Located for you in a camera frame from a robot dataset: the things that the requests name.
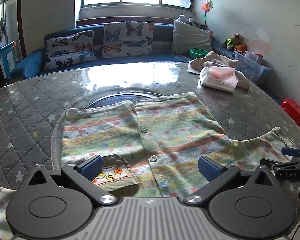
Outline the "green patterned children's shirt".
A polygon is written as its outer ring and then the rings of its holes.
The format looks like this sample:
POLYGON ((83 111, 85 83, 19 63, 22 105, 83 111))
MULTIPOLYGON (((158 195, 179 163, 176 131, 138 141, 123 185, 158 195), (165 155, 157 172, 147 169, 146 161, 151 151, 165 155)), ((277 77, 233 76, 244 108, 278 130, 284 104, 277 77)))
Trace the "green patterned children's shirt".
POLYGON ((296 211, 259 162, 291 146, 228 138, 193 93, 69 109, 61 170, 0 187, 0 239, 281 239, 296 211))

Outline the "red plastic stool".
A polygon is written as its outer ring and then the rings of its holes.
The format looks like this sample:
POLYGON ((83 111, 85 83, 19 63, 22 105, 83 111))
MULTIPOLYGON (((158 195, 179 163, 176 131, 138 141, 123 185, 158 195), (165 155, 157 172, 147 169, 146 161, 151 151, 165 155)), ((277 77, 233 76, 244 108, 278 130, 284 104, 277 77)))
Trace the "red plastic stool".
POLYGON ((285 99, 280 106, 300 127, 300 105, 293 99, 285 99))

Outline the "clear plastic storage box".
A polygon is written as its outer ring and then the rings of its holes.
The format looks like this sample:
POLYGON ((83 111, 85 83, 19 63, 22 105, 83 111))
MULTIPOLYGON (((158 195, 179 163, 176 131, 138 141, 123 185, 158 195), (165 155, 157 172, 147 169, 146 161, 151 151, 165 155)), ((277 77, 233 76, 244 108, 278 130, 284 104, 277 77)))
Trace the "clear plastic storage box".
POLYGON ((242 72, 248 80, 258 86, 266 82, 271 68, 258 64, 238 52, 234 52, 233 56, 238 61, 236 70, 242 72))

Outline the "black round induction cooktop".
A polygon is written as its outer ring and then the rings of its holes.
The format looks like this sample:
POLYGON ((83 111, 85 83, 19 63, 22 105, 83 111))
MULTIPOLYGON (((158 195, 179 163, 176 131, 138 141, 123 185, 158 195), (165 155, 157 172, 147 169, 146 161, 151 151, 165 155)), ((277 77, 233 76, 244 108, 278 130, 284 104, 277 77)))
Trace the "black round induction cooktop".
POLYGON ((158 93, 152 93, 152 92, 124 92, 124 93, 110 94, 91 102, 90 104, 85 106, 85 108, 89 109, 89 108, 108 106, 126 100, 129 100, 130 102, 135 104, 137 98, 154 98, 159 96, 162 95, 158 93))

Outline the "orange plush toy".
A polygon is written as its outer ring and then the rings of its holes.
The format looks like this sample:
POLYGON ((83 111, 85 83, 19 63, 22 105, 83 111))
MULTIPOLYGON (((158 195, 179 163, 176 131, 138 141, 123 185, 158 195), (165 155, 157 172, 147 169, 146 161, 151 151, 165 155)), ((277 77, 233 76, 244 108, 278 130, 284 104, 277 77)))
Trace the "orange plush toy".
POLYGON ((239 44, 236 46, 235 51, 237 51, 238 53, 245 53, 247 51, 247 45, 246 44, 239 44))

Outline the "beige crumpled garment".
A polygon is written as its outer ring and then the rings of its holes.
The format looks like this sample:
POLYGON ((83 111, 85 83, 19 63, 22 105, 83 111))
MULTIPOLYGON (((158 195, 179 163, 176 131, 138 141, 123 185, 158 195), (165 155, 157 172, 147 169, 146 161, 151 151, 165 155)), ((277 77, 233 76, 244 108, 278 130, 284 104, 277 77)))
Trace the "beige crumpled garment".
MULTIPOLYGON (((226 56, 219 55, 214 51, 209 52, 204 58, 196 58, 189 62, 188 71, 195 72, 196 74, 200 74, 200 71, 205 67, 218 66, 218 67, 230 67, 235 68, 237 66, 238 61, 229 59, 226 56)), ((249 80, 245 77, 245 75, 236 70, 236 76, 238 78, 238 84, 236 87, 243 88, 245 90, 250 89, 249 80)))

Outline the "teddy bear plush toy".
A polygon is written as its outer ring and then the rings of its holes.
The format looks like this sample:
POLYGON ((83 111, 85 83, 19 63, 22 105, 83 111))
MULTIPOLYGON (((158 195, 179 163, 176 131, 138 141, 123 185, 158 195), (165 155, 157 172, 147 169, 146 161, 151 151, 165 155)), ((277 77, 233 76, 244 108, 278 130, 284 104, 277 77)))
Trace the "teddy bear plush toy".
POLYGON ((230 38, 221 43, 221 47, 229 51, 234 51, 238 45, 243 41, 243 36, 239 33, 233 34, 230 38))

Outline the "green plastic bowl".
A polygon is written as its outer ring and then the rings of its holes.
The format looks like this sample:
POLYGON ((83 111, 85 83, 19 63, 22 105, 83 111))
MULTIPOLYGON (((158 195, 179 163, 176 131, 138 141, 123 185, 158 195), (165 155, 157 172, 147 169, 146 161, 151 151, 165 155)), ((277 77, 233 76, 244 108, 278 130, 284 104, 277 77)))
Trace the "green plastic bowl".
POLYGON ((204 49, 191 49, 189 54, 191 59, 204 58, 209 52, 204 49))

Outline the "left butterfly print cushion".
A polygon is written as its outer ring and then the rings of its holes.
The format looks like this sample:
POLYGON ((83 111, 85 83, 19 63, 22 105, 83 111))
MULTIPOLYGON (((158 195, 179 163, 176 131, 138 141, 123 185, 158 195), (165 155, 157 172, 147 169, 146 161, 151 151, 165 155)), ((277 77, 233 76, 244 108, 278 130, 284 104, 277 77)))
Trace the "left butterfly print cushion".
POLYGON ((45 71, 70 67, 96 59, 93 30, 45 41, 45 71))

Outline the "butterfly print cushion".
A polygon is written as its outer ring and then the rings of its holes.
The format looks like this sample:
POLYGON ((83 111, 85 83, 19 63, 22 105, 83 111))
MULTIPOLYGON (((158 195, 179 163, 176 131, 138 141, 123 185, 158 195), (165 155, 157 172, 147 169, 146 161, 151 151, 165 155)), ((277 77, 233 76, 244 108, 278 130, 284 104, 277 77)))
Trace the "butterfly print cushion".
POLYGON ((70 67, 96 59, 93 30, 45 41, 45 71, 70 67))
POLYGON ((152 53, 154 22, 116 22, 104 25, 102 57, 146 56, 152 53))

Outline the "blue sofa bench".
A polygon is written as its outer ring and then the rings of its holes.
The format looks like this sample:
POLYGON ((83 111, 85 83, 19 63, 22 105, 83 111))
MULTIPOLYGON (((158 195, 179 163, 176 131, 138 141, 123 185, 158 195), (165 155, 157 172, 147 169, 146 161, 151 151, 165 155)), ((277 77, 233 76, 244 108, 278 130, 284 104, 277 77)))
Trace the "blue sofa bench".
POLYGON ((152 40, 152 53, 146 56, 127 56, 104 59, 102 57, 102 46, 104 37, 104 25, 96 24, 87 27, 72 28, 56 33, 47 34, 44 37, 44 48, 35 50, 29 54, 7 77, 7 83, 13 83, 25 79, 30 79, 38 75, 48 73, 71 70, 76 68, 87 68, 93 66, 103 66, 109 64, 123 64, 136 62, 189 62, 190 56, 183 54, 175 54, 171 52, 173 40, 173 25, 154 23, 154 33, 152 40), (95 61, 83 62, 70 67, 59 68, 55 70, 45 71, 45 41, 51 38, 65 37, 81 31, 94 31, 94 53, 97 57, 95 61))

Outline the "right butterfly print cushion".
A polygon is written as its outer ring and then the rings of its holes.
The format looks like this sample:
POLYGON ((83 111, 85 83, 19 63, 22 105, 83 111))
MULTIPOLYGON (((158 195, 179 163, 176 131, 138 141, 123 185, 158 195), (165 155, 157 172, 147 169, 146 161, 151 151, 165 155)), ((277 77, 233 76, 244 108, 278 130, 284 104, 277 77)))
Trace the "right butterfly print cushion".
POLYGON ((102 57, 146 56, 152 53, 154 22, 116 22, 104 25, 102 57))

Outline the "plain grey cushion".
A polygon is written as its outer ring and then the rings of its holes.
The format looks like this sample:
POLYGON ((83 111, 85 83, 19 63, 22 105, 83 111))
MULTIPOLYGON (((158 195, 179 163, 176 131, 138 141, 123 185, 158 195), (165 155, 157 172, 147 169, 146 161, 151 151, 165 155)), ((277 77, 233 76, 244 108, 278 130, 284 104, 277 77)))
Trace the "plain grey cushion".
POLYGON ((211 51, 211 36, 206 30, 195 28, 189 24, 174 21, 171 52, 189 55, 191 49, 211 51))

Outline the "colourful pinwheel toy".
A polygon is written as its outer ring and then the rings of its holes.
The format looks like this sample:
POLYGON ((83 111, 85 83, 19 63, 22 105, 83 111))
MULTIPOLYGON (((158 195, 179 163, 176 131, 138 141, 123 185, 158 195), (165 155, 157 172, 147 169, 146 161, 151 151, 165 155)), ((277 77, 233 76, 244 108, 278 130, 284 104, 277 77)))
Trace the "colourful pinwheel toy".
POLYGON ((206 25, 206 16, 207 16, 207 13, 210 12, 213 9, 213 1, 212 0, 205 0, 202 4, 201 9, 204 12, 203 18, 204 18, 204 25, 206 27, 207 26, 206 25))

